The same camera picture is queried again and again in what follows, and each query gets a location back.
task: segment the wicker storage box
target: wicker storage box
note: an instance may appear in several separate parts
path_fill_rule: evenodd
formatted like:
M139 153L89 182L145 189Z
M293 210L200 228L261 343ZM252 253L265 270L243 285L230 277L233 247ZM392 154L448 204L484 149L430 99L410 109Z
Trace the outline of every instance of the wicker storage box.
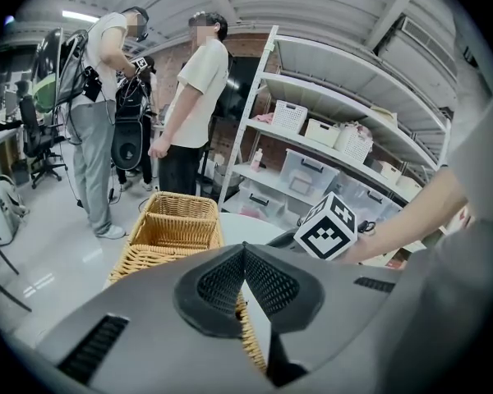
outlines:
M222 246L219 211L213 200L167 192L154 193L137 219L122 256L109 275L109 281L115 283L143 268ZM266 371L241 293L237 299L237 316L242 324L245 352L258 369Z

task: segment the office chair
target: office chair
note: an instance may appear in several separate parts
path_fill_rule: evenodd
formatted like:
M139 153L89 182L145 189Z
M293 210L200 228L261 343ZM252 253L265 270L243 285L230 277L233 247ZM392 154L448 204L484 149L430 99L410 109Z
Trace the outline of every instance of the office chair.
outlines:
M22 122L24 123L24 153L29 158L35 158L31 166L37 162L41 162L41 166L31 173L31 186L36 188L37 182L44 175L53 175L57 181L61 181L62 177L58 175L54 169L64 167L67 171L65 163L50 163L49 158L55 157L55 153L51 148L55 145L55 134L53 129L58 127L58 124L47 126L51 132L46 135L43 129L39 126L36 117L35 105L30 95L25 96L19 103Z

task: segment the shelf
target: shelf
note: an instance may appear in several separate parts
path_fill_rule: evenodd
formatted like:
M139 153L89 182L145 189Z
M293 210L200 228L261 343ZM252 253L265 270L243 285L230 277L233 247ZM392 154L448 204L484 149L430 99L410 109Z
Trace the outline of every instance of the shelf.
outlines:
M273 188L280 193L292 197L293 199L302 201L303 203L306 203L311 207L316 206L321 201L321 197L318 199L312 199L310 197L304 197L302 195L297 196L296 193L292 192L289 189L283 190L281 188L278 188L279 171L275 171L274 169L261 168L258 172L256 172L251 170L249 163L242 163L240 165L234 165L233 171L239 175L244 176L245 178L248 178L249 180L259 182L263 186Z
M223 205L223 209L229 213L239 214L240 212L239 193L233 195L227 201L225 201ZM271 220L270 223L272 223L279 229L283 229L284 231L290 231L295 227L291 224L291 221L285 220L284 215L282 215L281 213L278 215L278 217ZM415 251L423 250L426 247L420 241L417 241L417 242L413 242L412 244L406 245L403 248L413 253Z
M376 185L380 186L381 188L384 188L388 191L395 193L403 201L406 202L411 201L411 199L408 198L395 184L392 184L390 181L386 180L378 172L370 169L369 167L365 166L363 163L355 162L354 159L339 152L336 149L332 149L329 146L325 146L322 143L319 143L311 139L307 139L302 135L292 133L283 128L271 126L264 122L260 122L256 120L247 120L246 125L258 130L263 135L268 135L278 140L287 141L289 143L295 144L296 146L317 153L320 156L323 156L324 158L330 159L333 162L338 163L339 165L346 167L361 176L364 176L365 178L374 182Z
M276 35L282 74L310 78L346 89L398 114L399 121L435 155L444 144L445 125L411 89L380 67L339 48L308 39Z
M233 195L230 197L227 201L224 202L223 204L223 210L226 210L229 213L235 213L239 214L241 211L240 205L239 205L239 193ZM285 217L282 216L281 214L274 218L272 221L270 221L274 226L278 227L279 229L282 229L283 231L290 231L296 226L293 226L290 220L285 220Z
M402 161L436 170L436 162L405 133L365 105L331 89L293 77L263 73L274 99L295 103L333 121L359 121L371 130L373 140Z

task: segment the shoe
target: shoe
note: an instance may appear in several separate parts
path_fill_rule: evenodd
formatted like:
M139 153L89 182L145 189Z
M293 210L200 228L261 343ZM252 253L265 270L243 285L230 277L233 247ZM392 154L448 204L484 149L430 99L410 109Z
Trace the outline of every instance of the shoe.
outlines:
M106 238L109 240L119 240L126 235L126 231L121 227L116 227L115 225L111 225L109 229L105 233L101 233L97 235L97 238Z
M146 184L145 180L141 179L141 185L142 188L144 188L146 191L152 191L153 187L151 186L151 183Z
M131 181L126 181L124 184L121 184L121 192L123 193L124 191L126 191L128 188L130 188L131 186L133 186L133 182Z

